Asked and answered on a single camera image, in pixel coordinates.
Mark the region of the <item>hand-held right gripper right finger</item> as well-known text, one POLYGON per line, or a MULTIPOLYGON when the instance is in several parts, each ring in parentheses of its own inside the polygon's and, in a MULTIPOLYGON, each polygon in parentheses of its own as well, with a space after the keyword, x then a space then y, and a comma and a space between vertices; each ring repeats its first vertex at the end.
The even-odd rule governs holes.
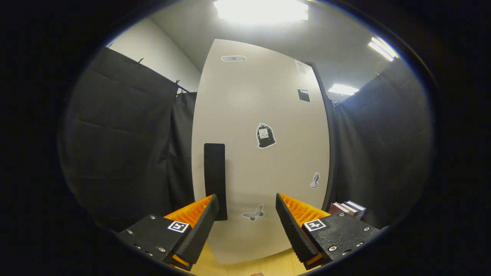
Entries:
POLYGON ((325 212, 281 193, 276 211, 298 260, 310 270, 339 262, 374 242, 385 228, 372 227, 347 212, 325 212))

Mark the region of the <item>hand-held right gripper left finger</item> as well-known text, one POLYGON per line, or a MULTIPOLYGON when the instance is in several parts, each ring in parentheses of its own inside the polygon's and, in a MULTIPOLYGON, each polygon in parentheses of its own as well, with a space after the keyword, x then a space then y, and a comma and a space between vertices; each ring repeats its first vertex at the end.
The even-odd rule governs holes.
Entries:
POLYGON ((165 216, 147 215, 115 233, 128 249, 156 265, 190 271, 208 239, 219 201, 211 194, 165 216))

